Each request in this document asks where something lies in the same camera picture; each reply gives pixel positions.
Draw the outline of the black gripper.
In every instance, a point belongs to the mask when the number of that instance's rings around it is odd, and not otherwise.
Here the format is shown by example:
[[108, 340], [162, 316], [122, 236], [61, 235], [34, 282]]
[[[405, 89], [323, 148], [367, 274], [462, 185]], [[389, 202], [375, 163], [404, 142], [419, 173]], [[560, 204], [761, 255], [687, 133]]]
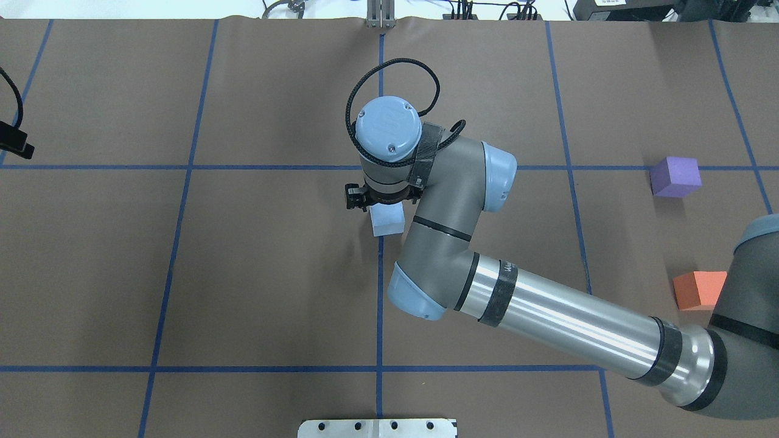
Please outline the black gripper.
[[372, 207], [373, 205], [392, 205], [395, 203], [401, 203], [406, 200], [411, 200], [412, 203], [416, 203], [421, 197], [421, 189], [415, 186], [406, 186], [398, 192], [379, 192], [374, 188], [368, 186], [365, 194], [365, 207]]

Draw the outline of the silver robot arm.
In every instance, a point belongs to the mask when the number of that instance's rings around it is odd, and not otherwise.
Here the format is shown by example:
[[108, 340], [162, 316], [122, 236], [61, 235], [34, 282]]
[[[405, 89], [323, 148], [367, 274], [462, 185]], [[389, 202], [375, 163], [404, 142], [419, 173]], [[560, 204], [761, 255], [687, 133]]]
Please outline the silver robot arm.
[[348, 136], [364, 186], [347, 206], [419, 200], [387, 294], [402, 311], [437, 321], [461, 311], [481, 324], [528, 336], [709, 417], [777, 416], [777, 216], [759, 217], [734, 248], [706, 327], [677, 327], [470, 250], [482, 212], [500, 210], [517, 160], [486, 142], [421, 122], [393, 96], [347, 108]]

